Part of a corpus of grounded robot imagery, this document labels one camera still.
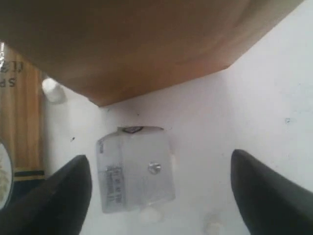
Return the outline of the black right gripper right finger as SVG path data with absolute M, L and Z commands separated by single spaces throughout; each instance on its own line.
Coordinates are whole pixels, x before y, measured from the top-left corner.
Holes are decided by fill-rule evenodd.
M 242 149 L 231 155 L 230 180 L 252 235 L 311 235 L 313 193 Z

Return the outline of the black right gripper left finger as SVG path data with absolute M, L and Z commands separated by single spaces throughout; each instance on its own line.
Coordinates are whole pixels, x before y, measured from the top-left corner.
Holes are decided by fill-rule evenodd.
M 2 235 L 78 235 L 92 195 L 90 165 L 75 156 L 26 196 L 0 212 Z

